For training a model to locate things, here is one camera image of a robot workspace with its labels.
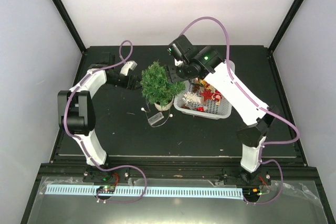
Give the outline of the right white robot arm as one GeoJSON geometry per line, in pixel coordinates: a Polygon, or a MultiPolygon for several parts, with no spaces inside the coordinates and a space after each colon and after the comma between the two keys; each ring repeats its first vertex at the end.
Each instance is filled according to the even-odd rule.
{"type": "Polygon", "coordinates": [[[180,35],[169,44],[167,50],[177,62],[165,67],[169,82],[194,78],[205,80],[224,96],[242,118],[245,126],[237,131],[242,143],[238,176],[243,183],[252,183],[258,177],[266,136],[279,113],[278,108],[259,100],[234,74],[229,61],[212,46],[198,50],[186,36],[180,35]]]}

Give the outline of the clear light battery box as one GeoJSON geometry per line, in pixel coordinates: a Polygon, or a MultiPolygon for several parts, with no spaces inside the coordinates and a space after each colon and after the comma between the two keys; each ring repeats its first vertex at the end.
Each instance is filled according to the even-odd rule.
{"type": "Polygon", "coordinates": [[[155,125],[156,123],[158,123],[159,121],[161,121],[164,118],[162,112],[158,112],[157,114],[151,116],[148,118],[148,123],[150,126],[155,125]]]}

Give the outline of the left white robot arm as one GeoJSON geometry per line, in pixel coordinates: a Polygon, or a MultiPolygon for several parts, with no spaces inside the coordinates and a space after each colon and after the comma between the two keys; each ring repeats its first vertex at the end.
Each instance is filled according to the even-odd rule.
{"type": "Polygon", "coordinates": [[[95,132],[96,114],[92,98],[105,84],[130,90],[141,87],[140,78],[129,74],[137,67],[135,61],[123,59],[114,63],[112,55],[108,59],[107,63],[92,64],[77,84],[57,95],[59,127],[77,142],[87,164],[96,166],[94,175],[102,182],[112,177],[113,169],[108,165],[108,154],[95,132]]]}

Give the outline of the black right frame post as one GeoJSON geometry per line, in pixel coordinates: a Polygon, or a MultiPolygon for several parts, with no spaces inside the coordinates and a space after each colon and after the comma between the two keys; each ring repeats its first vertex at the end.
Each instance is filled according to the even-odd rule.
{"type": "Polygon", "coordinates": [[[286,13],[279,29],[277,30],[270,46],[268,47],[269,52],[273,54],[278,47],[280,41],[282,40],[283,36],[285,35],[287,29],[289,28],[291,22],[293,21],[294,17],[296,16],[298,10],[300,9],[304,0],[293,0],[288,12],[286,13]]]}

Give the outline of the brown pine cone ornament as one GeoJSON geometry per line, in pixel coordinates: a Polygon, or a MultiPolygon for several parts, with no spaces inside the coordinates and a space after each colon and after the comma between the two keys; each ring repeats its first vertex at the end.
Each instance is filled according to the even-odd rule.
{"type": "Polygon", "coordinates": [[[196,93],[199,92],[201,85],[198,83],[194,83],[192,87],[192,92],[196,93]]]}

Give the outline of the white snowflake ornament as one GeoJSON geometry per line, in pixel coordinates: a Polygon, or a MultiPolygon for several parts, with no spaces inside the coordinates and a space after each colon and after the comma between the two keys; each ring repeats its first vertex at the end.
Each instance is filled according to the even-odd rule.
{"type": "Polygon", "coordinates": [[[201,98],[197,96],[196,93],[193,93],[193,92],[186,92],[183,97],[182,97],[182,100],[185,102],[185,103],[195,103],[195,104],[201,104],[201,98]]]}

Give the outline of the red star ornament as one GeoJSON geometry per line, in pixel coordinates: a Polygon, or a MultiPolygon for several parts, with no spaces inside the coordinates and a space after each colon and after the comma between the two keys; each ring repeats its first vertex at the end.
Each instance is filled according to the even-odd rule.
{"type": "Polygon", "coordinates": [[[212,92],[211,89],[205,89],[203,92],[200,92],[199,94],[202,96],[204,103],[207,102],[207,100],[215,101],[216,94],[212,92]]]}

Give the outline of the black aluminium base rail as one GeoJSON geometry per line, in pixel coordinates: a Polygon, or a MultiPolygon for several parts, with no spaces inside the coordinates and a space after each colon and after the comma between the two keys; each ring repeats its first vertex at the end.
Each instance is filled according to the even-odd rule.
{"type": "MultiPolygon", "coordinates": [[[[309,167],[300,158],[275,158],[282,169],[285,181],[314,180],[320,183],[315,167],[309,167]]],[[[247,173],[238,157],[126,157],[110,156],[111,166],[133,165],[151,178],[211,178],[237,177],[247,173]]]]}

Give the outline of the black left frame post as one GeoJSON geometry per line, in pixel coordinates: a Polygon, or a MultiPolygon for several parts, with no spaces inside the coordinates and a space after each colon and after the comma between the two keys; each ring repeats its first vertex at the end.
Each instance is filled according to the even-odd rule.
{"type": "Polygon", "coordinates": [[[52,0],[54,6],[56,7],[58,13],[60,14],[62,20],[64,21],[66,27],[68,28],[72,38],[74,39],[78,49],[81,53],[86,51],[86,47],[70,17],[68,14],[66,7],[64,6],[62,0],[52,0]]]}

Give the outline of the white plastic basket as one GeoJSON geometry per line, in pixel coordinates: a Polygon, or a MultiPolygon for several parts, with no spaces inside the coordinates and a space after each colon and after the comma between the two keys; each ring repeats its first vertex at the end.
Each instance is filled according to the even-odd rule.
{"type": "Polygon", "coordinates": [[[194,83],[198,83],[197,79],[191,79],[184,82],[185,83],[185,91],[174,98],[174,107],[182,112],[183,114],[198,116],[207,119],[219,120],[226,119],[231,115],[232,105],[222,96],[222,100],[220,104],[216,104],[215,101],[207,100],[207,102],[203,102],[203,98],[200,95],[200,92],[203,92],[205,89],[201,86],[199,92],[196,92],[197,96],[201,98],[201,104],[195,103],[185,103],[182,100],[183,95],[186,92],[192,92],[192,87],[194,83]],[[204,112],[196,111],[197,107],[203,106],[205,108],[204,112]]]}

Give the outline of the small green christmas tree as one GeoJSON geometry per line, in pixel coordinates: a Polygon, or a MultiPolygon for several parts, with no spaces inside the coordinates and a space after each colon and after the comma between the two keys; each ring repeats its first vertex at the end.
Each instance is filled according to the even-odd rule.
{"type": "Polygon", "coordinates": [[[185,83],[170,83],[165,68],[154,61],[142,71],[142,96],[147,104],[154,105],[159,111],[171,108],[174,98],[185,91],[185,83]]]}

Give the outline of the black frame post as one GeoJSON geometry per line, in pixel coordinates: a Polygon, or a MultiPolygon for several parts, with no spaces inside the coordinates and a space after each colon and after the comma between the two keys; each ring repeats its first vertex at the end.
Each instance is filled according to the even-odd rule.
{"type": "Polygon", "coordinates": [[[268,47],[269,52],[273,54],[278,47],[280,41],[282,40],[283,36],[285,35],[287,29],[289,28],[291,22],[293,21],[294,17],[296,16],[298,10],[300,9],[304,0],[293,0],[288,12],[286,13],[279,29],[277,30],[270,46],[268,47]]]}
{"type": "Polygon", "coordinates": [[[86,47],[70,17],[68,14],[66,7],[64,6],[62,0],[52,0],[54,6],[56,7],[58,13],[60,14],[62,20],[64,21],[66,27],[68,28],[72,38],[74,39],[78,49],[81,53],[86,51],[86,47]]]}

